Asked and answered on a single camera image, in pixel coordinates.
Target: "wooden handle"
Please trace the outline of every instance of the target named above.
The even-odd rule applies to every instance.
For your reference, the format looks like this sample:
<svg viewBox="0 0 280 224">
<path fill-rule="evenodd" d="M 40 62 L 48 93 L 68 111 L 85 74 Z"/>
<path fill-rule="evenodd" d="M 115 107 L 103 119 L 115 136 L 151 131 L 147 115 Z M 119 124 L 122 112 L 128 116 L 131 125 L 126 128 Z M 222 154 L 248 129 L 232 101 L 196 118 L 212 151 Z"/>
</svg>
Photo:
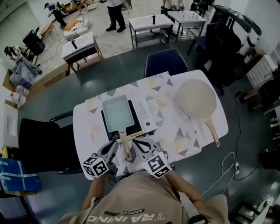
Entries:
<svg viewBox="0 0 280 224">
<path fill-rule="evenodd" d="M 126 155 L 126 160 L 127 161 L 131 161 L 132 157 L 131 157 L 131 154 L 130 154 L 130 149 L 128 147 L 126 131 L 125 132 L 121 132 L 119 134 L 119 136 L 121 137 L 122 146 L 123 146 L 123 149 L 124 149 L 124 153 Z"/>
<path fill-rule="evenodd" d="M 221 144 L 220 144 L 220 141 L 219 141 L 219 138 L 218 138 L 218 135 L 217 135 L 217 132 L 216 132 L 216 129 L 215 129 L 214 125 L 213 125 L 212 120 L 209 119 L 209 120 L 207 120 L 205 123 L 206 123 L 206 125 L 210 128 L 210 131 L 211 131 L 211 133 L 212 133 L 212 136 L 213 136 L 213 138 L 214 138 L 214 141 L 215 141 L 216 146 L 217 146 L 217 147 L 220 147 Z"/>
</svg>

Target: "concrete floor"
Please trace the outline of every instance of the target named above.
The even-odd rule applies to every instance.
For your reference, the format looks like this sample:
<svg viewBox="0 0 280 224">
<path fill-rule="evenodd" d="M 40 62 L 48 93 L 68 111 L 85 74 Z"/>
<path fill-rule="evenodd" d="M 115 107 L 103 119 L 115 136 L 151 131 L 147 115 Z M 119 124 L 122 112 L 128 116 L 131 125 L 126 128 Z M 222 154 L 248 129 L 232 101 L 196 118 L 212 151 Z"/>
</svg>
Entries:
<svg viewBox="0 0 280 224">
<path fill-rule="evenodd" d="M 174 48 L 177 49 L 188 65 L 188 70 L 195 70 L 198 54 L 195 50 L 187 56 L 190 41 L 158 44 L 129 51 L 108 58 L 102 62 L 88 66 L 76 74 L 60 80 L 30 99 L 19 109 L 19 123 L 22 118 L 49 121 L 50 118 L 73 110 L 74 106 L 86 99 L 118 88 L 127 83 L 143 78 L 146 58 L 150 53 Z M 236 138 L 239 135 L 236 115 L 235 93 L 250 88 L 249 81 L 244 78 L 225 88 L 225 95 L 220 97 L 224 108 L 229 132 L 220 139 L 221 147 L 207 145 L 202 152 L 187 159 L 176 162 L 176 171 L 199 192 L 204 192 L 221 175 L 223 158 L 231 151 L 236 151 Z M 249 113 L 247 105 L 238 106 L 242 135 L 238 142 L 237 161 L 240 174 L 236 178 L 248 175 L 259 162 L 259 153 L 265 148 L 274 149 L 272 132 L 268 117 L 261 111 Z M 61 127 L 72 122 L 71 119 L 59 123 Z M 232 163 L 229 157 L 224 163 L 224 170 Z M 209 199 L 221 194 L 233 175 L 230 170 L 204 197 Z M 39 174 L 43 189 L 36 195 L 27 196 L 31 209 L 42 224 L 56 223 L 65 213 L 80 210 L 88 192 L 90 181 L 84 174 L 58 175 L 56 172 Z M 111 186 L 107 184 L 106 192 Z M 250 204 L 259 204 L 269 196 L 275 198 L 280 194 L 280 172 L 263 170 L 261 165 L 248 178 L 242 181 L 232 180 L 225 195 L 228 199 L 229 211 L 233 212 L 242 200 Z"/>
<path fill-rule="evenodd" d="M 106 28 L 110 26 L 107 6 L 100 3 L 95 3 L 95 5 L 98 7 L 87 13 L 79 14 L 79 12 L 76 11 L 68 15 L 64 18 L 65 22 L 68 23 L 80 16 L 83 19 L 88 19 L 92 23 L 90 31 L 93 31 L 93 35 L 95 36 L 104 58 L 109 58 L 132 50 L 129 28 L 121 33 L 117 33 L 116 30 L 107 32 Z M 162 0 L 132 0 L 132 6 L 132 9 L 122 11 L 127 27 L 129 18 L 151 15 L 151 13 L 160 14 Z M 56 51 L 57 53 L 52 59 L 40 66 L 43 73 L 37 77 L 36 81 L 65 63 L 61 58 L 61 52 L 62 46 L 68 41 L 63 37 L 64 31 L 59 29 L 59 26 L 60 24 L 55 21 L 54 30 L 51 35 L 44 40 L 45 49 L 43 53 L 38 56 L 37 65 L 50 59 Z"/>
</svg>

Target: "orange cushion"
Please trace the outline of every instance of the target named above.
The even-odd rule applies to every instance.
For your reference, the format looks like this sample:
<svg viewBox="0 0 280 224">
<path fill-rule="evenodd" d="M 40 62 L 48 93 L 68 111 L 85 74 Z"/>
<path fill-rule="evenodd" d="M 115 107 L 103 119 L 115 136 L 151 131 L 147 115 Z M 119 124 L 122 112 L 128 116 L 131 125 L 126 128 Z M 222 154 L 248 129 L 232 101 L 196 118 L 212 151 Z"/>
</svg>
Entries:
<svg viewBox="0 0 280 224">
<path fill-rule="evenodd" d="M 68 23 L 68 24 L 66 25 L 66 27 L 64 27 L 64 29 L 65 29 L 66 31 L 70 31 L 70 30 L 72 29 L 72 27 L 73 27 L 74 25 L 76 25 L 78 22 L 80 22 L 80 21 L 77 20 L 77 19 L 74 19 L 73 21 L 71 21 L 70 23 Z"/>
</svg>

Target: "black speaker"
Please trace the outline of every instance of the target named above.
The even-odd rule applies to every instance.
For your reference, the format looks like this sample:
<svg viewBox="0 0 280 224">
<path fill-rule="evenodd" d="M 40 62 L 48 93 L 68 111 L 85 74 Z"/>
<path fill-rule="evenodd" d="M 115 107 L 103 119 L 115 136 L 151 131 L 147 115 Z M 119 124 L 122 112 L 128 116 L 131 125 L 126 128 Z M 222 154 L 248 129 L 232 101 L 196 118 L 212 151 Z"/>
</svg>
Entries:
<svg viewBox="0 0 280 224">
<path fill-rule="evenodd" d="M 45 44 L 33 30 L 26 35 L 23 39 L 23 43 L 37 56 L 41 54 L 45 48 Z"/>
</svg>

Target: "white table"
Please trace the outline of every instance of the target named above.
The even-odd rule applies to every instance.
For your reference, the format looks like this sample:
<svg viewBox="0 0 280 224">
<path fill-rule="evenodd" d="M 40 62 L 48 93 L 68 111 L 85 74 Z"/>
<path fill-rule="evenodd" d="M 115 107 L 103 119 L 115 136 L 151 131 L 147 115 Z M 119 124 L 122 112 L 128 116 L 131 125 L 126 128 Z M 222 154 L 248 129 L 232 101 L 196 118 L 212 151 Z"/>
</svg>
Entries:
<svg viewBox="0 0 280 224">
<path fill-rule="evenodd" d="M 163 28 L 170 28 L 174 23 L 163 14 L 156 15 L 155 24 L 153 24 L 153 17 L 143 16 L 129 19 L 129 29 L 131 35 L 132 48 L 137 49 L 138 43 L 150 40 L 167 38 L 169 40 L 169 33 Z M 159 34 L 151 33 L 151 30 L 159 30 Z"/>
<path fill-rule="evenodd" d="M 74 42 L 77 46 L 77 49 L 75 49 L 70 41 L 63 45 L 61 53 L 61 58 L 67 62 L 74 72 L 76 72 L 76 70 L 73 68 L 73 63 L 76 63 L 79 69 L 79 64 L 77 61 L 84 59 L 87 63 L 86 57 L 89 55 L 97 53 L 99 59 L 103 60 L 102 53 L 99 50 L 92 31 L 76 38 Z"/>
<path fill-rule="evenodd" d="M 162 73 L 157 76 L 142 79 L 124 87 L 103 93 L 89 99 L 87 103 L 75 106 L 73 111 L 73 131 L 76 150 L 81 165 L 92 153 L 97 152 L 102 145 L 109 141 L 101 116 L 102 101 L 124 93 L 127 97 L 129 97 L 131 93 L 135 93 L 137 95 L 142 94 L 143 97 L 146 98 L 153 118 L 158 126 L 155 134 L 148 137 L 153 139 L 155 142 L 159 142 L 163 150 L 168 152 L 169 163 L 193 156 L 199 153 L 202 150 L 202 147 L 213 143 L 213 137 L 206 124 L 189 119 L 176 100 L 176 94 L 179 87 L 191 78 L 205 81 L 214 90 L 207 77 L 200 70 L 190 71 L 175 76 L 169 76 L 168 73 Z M 160 90 L 157 91 L 159 84 L 161 84 L 161 87 Z M 147 94 L 153 94 L 154 99 L 150 100 L 151 97 L 148 99 Z M 228 123 L 217 94 L 216 99 L 217 109 L 213 114 L 213 124 L 218 137 L 221 138 L 228 133 Z M 161 114 L 159 114 L 158 101 L 161 103 L 160 106 L 164 106 L 164 104 L 167 105 L 166 108 L 160 109 Z M 176 127 L 176 124 L 172 124 L 170 122 L 179 123 L 184 137 L 177 136 L 178 127 Z M 186 129 L 189 131 L 189 135 L 191 136 L 190 141 L 186 140 Z M 199 143 L 199 147 L 194 147 L 193 142 L 196 140 Z M 115 160 L 113 160 L 119 169 L 117 176 L 137 172 L 143 169 L 139 159 L 135 159 L 135 161 L 131 164 L 125 161 L 124 158 L 125 154 L 122 146 L 119 146 Z M 93 179 L 85 171 L 84 174 L 87 179 Z"/>
<path fill-rule="evenodd" d="M 206 23 L 206 20 L 199 16 L 196 12 L 193 11 L 168 11 L 168 17 L 173 18 L 178 22 L 178 29 L 175 35 L 175 41 L 178 40 L 179 34 L 181 36 L 184 32 L 184 29 L 187 30 L 186 36 L 188 36 L 188 31 L 192 29 L 200 30 L 198 35 L 195 35 L 194 32 L 191 33 L 194 36 L 200 36 L 203 30 L 203 27 Z"/>
</svg>

